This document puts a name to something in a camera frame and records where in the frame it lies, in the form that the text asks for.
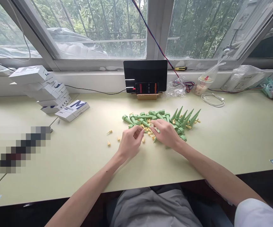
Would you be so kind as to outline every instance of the white wall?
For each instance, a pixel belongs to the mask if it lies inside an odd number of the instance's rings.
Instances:
[[[179,76],[184,76],[185,80],[197,82],[198,77],[204,71],[182,71]],[[273,70],[266,70],[266,76],[273,78]],[[126,88],[123,71],[88,71],[88,72],[54,72],[60,83],[87,88],[103,92],[119,92]],[[215,82],[210,88],[220,88],[230,77],[231,71],[219,71]],[[168,82],[177,78],[173,71],[168,71]],[[16,85],[9,85],[12,81],[6,76],[0,76],[0,96],[23,96],[24,93]],[[92,93],[74,88],[67,88],[70,93]]]

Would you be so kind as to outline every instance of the box with blue m logo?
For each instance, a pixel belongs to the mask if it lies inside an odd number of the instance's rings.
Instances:
[[[83,102],[81,100],[76,100],[73,103],[66,106],[64,109],[55,113],[59,118],[66,121],[73,121],[77,118],[81,113],[89,108],[89,104],[87,102]]]

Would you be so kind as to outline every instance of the blue letter m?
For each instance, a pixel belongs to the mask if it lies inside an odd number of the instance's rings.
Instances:
[[[79,100],[78,102],[76,102],[75,104],[73,104],[73,105],[70,106],[70,107],[76,106],[76,107],[77,107],[76,109],[79,109],[79,108],[81,108],[82,106],[84,106],[85,104],[86,104],[86,102],[81,103],[81,100]]]

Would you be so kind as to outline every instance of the white sleeve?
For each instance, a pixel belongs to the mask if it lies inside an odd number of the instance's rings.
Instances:
[[[237,206],[234,226],[273,226],[273,209],[269,205],[257,199],[246,199]]]

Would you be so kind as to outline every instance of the forearm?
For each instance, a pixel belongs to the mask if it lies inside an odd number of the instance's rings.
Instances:
[[[224,168],[222,165],[209,159],[186,143],[181,143],[177,152],[183,155],[204,178],[235,206],[248,198],[265,202],[254,190],[241,179]]]
[[[50,226],[80,226],[96,200],[110,182],[114,172],[124,163],[124,160],[117,155],[85,184],[83,184],[55,213],[46,224]]]

